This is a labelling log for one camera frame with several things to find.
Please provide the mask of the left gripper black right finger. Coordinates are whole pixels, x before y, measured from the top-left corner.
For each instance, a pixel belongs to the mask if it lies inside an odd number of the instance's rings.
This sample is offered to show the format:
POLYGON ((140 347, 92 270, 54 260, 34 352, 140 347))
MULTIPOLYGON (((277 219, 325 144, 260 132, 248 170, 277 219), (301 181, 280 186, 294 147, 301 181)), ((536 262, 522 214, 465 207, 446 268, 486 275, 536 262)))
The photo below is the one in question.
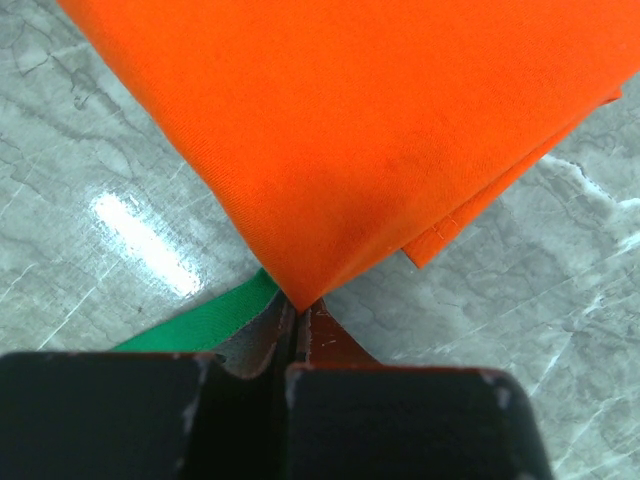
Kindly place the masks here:
POLYGON ((549 479, 529 398, 484 367, 376 361, 323 302, 287 370, 291 479, 549 479))

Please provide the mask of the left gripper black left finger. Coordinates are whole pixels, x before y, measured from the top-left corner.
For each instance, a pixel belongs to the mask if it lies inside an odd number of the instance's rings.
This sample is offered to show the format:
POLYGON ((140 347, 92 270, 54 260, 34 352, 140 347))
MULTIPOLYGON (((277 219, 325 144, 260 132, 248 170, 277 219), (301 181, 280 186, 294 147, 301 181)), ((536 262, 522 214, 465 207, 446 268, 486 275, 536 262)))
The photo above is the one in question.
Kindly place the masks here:
POLYGON ((1 359, 5 479, 275 479, 295 312, 283 295, 201 353, 1 359))

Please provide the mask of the orange t shirt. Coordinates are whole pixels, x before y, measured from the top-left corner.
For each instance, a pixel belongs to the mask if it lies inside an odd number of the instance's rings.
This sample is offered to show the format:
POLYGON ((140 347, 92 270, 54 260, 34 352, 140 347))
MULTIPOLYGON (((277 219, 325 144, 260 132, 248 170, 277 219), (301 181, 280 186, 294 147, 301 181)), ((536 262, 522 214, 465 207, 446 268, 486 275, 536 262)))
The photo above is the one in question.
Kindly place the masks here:
POLYGON ((65 1, 298 309, 418 266, 639 69, 635 1, 65 1))

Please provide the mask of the green t shirt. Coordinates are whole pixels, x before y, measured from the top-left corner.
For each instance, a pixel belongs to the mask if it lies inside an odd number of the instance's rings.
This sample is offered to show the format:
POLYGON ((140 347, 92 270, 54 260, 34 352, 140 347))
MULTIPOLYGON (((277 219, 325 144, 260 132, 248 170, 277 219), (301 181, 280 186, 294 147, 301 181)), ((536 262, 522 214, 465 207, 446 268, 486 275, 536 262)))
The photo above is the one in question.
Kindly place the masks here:
POLYGON ((221 344, 261 313, 279 291, 259 270, 245 283, 112 348, 114 352, 200 352, 221 344))

